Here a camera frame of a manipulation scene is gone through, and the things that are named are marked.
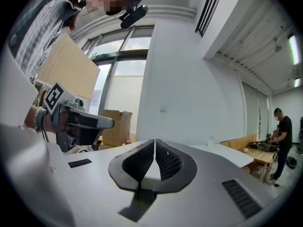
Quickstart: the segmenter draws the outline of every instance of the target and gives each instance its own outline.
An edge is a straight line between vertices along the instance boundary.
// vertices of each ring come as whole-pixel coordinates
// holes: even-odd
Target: black t-shirt
[[[281,149],[290,149],[293,145],[293,125],[288,116],[285,116],[284,119],[279,123],[279,136],[283,132],[287,132],[287,134],[285,139],[279,142]]]

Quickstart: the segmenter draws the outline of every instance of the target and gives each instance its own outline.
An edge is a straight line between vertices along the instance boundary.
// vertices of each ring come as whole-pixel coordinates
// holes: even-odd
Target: fluorescent light
[[[300,78],[294,80],[294,87],[298,87],[300,85]]]
[[[296,37],[293,35],[289,38],[290,47],[292,48],[294,65],[299,63],[299,49]]]

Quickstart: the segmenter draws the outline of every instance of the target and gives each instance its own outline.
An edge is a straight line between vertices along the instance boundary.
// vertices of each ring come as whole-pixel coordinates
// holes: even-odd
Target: window
[[[150,47],[151,39],[151,37],[129,39],[124,50],[148,49]]]
[[[117,30],[95,37],[82,48],[100,68],[89,113],[101,115],[101,109],[132,112],[131,134],[136,134],[147,57],[147,51],[142,50],[149,49],[152,32],[152,26]]]
[[[91,98],[90,104],[89,104],[89,113],[98,115],[99,112],[99,105],[100,105],[100,99],[103,92],[104,84],[108,75],[108,71],[110,69],[109,65],[103,65],[99,66],[100,72],[95,84],[95,88],[93,91],[93,97]]]
[[[115,76],[143,76],[146,61],[120,61]]]
[[[106,109],[132,112],[130,133],[136,134],[146,61],[120,61],[112,79]]]
[[[122,43],[123,43],[123,40],[118,40],[118,41],[113,41],[110,43],[98,45],[92,50],[89,58],[91,58],[92,56],[117,52],[117,51],[119,51]]]

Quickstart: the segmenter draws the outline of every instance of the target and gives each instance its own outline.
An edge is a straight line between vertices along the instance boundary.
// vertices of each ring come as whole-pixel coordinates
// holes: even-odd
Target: white table
[[[207,148],[205,145],[190,145],[190,147],[205,150],[216,155],[222,156],[241,168],[247,166],[249,163],[252,163],[254,161],[254,158],[248,156],[247,154],[220,144],[214,144]]]

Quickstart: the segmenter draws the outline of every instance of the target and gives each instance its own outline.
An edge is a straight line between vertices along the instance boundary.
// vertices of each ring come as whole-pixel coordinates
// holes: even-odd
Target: floor
[[[284,191],[291,190],[291,188],[294,186],[295,182],[297,181],[298,177],[302,174],[303,154],[297,153],[296,145],[293,145],[293,147],[290,149],[288,155],[297,159],[297,167],[295,169],[291,169],[287,165],[284,166],[282,175],[276,182],[280,186],[283,186],[283,187],[275,187],[274,185],[269,185],[266,182],[263,183],[272,192],[274,197],[277,197]],[[274,161],[269,174],[274,173],[277,169],[277,166],[278,166],[278,162]],[[260,174],[262,173],[262,170],[263,170],[263,167],[258,166],[256,171],[254,171],[251,175],[259,179]]]

